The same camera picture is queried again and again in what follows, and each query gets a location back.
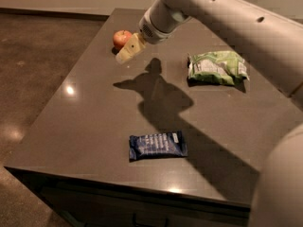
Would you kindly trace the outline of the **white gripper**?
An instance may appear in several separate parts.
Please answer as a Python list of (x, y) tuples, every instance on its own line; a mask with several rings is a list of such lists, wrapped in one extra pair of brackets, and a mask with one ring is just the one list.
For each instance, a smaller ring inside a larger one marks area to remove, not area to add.
[(120, 64), (133, 59), (149, 44), (160, 44), (175, 29), (190, 19), (182, 11), (171, 9), (163, 0), (155, 0), (139, 21), (140, 33), (134, 33), (116, 55)]

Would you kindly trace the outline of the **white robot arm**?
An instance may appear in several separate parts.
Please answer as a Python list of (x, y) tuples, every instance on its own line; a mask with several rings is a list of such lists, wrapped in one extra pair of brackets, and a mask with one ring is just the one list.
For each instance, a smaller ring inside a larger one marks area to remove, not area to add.
[[(244, 57), (298, 108), (303, 107), (303, 26), (243, 0), (155, 0), (139, 22), (140, 46), (126, 44), (124, 63), (146, 43), (159, 44), (194, 18)], [(303, 125), (269, 154), (248, 227), (303, 227)]]

